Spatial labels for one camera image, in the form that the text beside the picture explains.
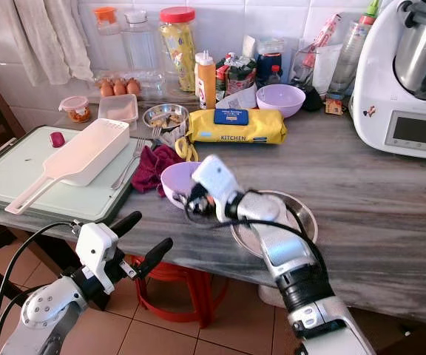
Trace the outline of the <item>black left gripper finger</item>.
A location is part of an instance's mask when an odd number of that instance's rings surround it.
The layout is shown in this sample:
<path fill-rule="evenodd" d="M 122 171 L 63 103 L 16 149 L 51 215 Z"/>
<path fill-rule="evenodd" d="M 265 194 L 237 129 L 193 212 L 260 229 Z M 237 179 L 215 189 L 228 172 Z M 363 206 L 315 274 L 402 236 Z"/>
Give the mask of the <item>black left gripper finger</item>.
<path fill-rule="evenodd" d="M 121 219 L 118 219 L 111 224 L 111 226 L 109 226 L 109 230 L 114 232 L 116 237 L 123 237 L 140 222 L 142 217 L 143 214 L 141 211 L 132 211 L 129 215 L 121 217 Z"/>
<path fill-rule="evenodd" d="M 162 240 L 152 248 L 151 251 L 145 254 L 143 260 L 138 264 L 138 277 L 144 278 L 151 271 L 162 263 L 163 257 L 169 253 L 170 249 L 173 247 L 173 240 L 168 237 L 168 239 Z"/>

